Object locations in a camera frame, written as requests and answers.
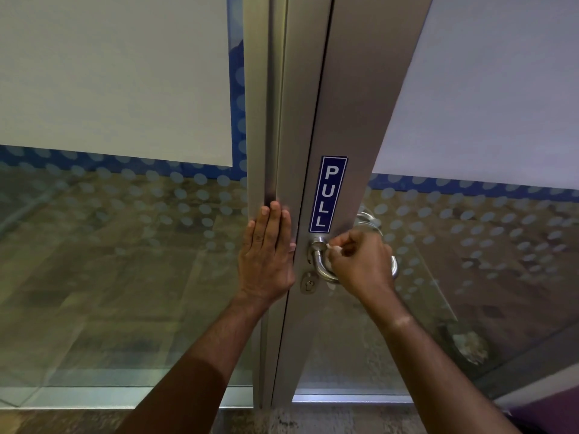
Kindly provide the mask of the person's right hand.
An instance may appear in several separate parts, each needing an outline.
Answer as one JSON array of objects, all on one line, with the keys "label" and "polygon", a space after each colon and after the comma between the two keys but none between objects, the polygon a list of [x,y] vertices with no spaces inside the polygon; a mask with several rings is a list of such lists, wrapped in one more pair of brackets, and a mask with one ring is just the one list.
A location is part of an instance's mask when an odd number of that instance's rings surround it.
[{"label": "person's right hand", "polygon": [[379,242],[377,236],[364,233],[364,242],[359,257],[359,273],[356,282],[342,285],[364,306],[385,304],[395,298],[394,279],[391,276],[391,248]]}]

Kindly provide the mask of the person's left hand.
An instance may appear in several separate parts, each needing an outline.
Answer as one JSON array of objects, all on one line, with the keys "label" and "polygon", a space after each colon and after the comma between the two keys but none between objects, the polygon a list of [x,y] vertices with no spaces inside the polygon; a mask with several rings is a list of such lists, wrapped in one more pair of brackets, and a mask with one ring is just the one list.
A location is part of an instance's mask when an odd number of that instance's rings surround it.
[{"label": "person's left hand", "polygon": [[239,253],[239,281],[241,295],[266,310],[286,295],[295,282],[293,265],[288,262],[292,239],[292,220],[289,211],[282,206],[282,223],[275,249],[269,248],[270,205],[263,205],[257,212],[259,249],[245,249],[245,231]]}]

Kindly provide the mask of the person's left forearm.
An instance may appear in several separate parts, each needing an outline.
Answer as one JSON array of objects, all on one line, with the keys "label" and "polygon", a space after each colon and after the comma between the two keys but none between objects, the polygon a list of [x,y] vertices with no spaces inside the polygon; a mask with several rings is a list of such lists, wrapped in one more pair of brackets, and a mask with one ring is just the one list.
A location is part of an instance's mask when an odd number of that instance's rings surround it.
[{"label": "person's left forearm", "polygon": [[285,293],[239,291],[114,434],[209,434],[252,332]]}]

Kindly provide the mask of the person's right forearm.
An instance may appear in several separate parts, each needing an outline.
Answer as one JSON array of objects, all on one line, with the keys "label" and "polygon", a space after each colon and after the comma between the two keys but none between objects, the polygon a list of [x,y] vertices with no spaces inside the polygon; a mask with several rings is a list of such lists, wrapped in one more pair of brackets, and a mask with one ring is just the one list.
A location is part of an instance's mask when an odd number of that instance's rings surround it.
[{"label": "person's right forearm", "polygon": [[428,434],[521,434],[389,288],[360,302],[383,336]]}]

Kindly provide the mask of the blue door sign sticker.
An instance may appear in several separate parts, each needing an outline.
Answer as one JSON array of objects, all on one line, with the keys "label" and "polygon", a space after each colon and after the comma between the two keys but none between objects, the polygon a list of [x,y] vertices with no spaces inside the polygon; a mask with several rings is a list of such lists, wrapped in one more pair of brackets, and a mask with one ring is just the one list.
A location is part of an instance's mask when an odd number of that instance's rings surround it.
[{"label": "blue door sign sticker", "polygon": [[308,226],[309,233],[330,232],[348,160],[348,157],[342,156],[322,156]]}]

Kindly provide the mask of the white frosted window film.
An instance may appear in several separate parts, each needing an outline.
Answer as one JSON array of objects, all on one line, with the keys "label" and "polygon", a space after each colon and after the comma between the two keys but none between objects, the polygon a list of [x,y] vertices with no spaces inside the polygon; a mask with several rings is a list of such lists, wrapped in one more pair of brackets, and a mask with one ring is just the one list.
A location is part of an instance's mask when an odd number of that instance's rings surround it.
[{"label": "white frosted window film", "polygon": [[579,0],[433,0],[373,172],[579,190]]},{"label": "white frosted window film", "polygon": [[0,144],[230,167],[227,0],[0,0]]}]

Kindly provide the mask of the fixed glass panel with frame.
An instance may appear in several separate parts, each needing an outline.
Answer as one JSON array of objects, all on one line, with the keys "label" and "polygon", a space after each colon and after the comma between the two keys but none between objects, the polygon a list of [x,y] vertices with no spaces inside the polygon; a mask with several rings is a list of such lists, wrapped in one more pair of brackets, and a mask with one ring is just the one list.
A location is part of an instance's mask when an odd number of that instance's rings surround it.
[{"label": "fixed glass panel with frame", "polygon": [[232,166],[0,144],[0,411],[133,407],[228,301],[276,1],[227,0]]}]

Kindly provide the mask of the glass door with aluminium frame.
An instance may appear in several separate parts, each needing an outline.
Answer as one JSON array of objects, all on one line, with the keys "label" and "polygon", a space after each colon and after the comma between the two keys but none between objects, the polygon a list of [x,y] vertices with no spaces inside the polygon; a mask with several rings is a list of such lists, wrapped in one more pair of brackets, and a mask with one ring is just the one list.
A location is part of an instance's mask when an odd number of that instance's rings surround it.
[{"label": "glass door with aluminium frame", "polygon": [[[410,314],[488,397],[579,388],[579,190],[373,172],[433,0],[332,0],[269,407],[410,401],[362,306],[318,275],[310,242],[381,221]],[[322,156],[348,157],[331,230],[309,233]]]}]

